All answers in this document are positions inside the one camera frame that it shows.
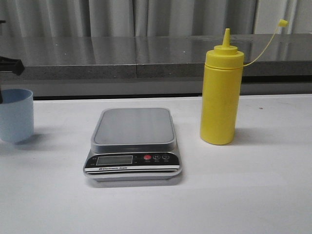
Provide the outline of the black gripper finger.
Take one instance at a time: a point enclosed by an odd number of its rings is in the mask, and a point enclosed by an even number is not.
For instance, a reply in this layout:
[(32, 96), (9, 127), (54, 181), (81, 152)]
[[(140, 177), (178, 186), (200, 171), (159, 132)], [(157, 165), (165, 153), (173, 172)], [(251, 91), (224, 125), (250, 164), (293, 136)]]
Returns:
[(21, 75), (24, 71), (24, 65), (20, 59), (0, 57), (0, 71), (9, 72), (15, 75)]

